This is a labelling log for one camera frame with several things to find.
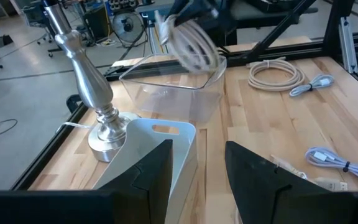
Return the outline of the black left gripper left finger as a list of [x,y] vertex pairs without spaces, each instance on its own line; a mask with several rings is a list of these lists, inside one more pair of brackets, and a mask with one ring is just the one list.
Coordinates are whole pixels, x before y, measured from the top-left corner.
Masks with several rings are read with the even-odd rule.
[[164,224],[172,183],[173,141],[166,139],[101,187],[100,224]]

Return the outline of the black floor fan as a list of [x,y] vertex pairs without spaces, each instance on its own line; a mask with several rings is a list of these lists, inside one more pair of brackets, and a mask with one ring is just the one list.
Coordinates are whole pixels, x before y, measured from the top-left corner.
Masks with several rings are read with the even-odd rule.
[[128,44],[137,42],[144,32],[139,16],[129,11],[116,14],[112,20],[112,28],[118,39]]

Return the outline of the aluminium extrusion post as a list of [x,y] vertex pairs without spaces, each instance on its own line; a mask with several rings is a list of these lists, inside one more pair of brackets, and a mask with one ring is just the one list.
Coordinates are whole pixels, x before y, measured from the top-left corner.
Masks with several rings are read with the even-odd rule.
[[358,72],[358,64],[354,39],[351,31],[351,24],[348,17],[341,17],[339,24],[339,39],[342,51],[344,68],[349,73]]

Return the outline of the clear plastic bin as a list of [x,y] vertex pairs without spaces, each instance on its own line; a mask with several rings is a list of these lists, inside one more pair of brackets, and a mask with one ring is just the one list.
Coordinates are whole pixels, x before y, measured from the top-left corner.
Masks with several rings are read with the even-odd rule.
[[120,77],[136,108],[160,115],[207,122],[223,97],[227,60],[212,72],[193,73],[172,55],[152,54]]

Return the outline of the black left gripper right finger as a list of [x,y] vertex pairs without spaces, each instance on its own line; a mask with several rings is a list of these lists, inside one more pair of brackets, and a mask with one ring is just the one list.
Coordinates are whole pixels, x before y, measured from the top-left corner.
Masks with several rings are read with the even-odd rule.
[[327,190],[273,164],[234,141],[226,142],[229,185],[245,224],[324,224],[324,208],[307,199]]

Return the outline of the silver metal lamp base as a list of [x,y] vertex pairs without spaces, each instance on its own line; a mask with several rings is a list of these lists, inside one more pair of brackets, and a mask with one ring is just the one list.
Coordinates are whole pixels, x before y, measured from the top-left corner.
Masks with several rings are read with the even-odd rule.
[[87,57],[80,33],[71,28],[57,0],[42,2],[57,28],[55,41],[73,65],[79,96],[85,106],[97,114],[98,123],[88,135],[88,145],[97,160],[110,162],[126,140],[127,124],[138,119],[139,115],[130,112],[120,113],[112,105],[111,86]]

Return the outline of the black speaker box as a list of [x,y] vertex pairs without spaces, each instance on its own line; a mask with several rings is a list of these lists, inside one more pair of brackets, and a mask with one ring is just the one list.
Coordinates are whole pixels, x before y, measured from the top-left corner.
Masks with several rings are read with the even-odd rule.
[[106,19],[106,11],[103,6],[90,9],[84,14],[84,18],[95,41],[105,39],[109,35],[109,25]]

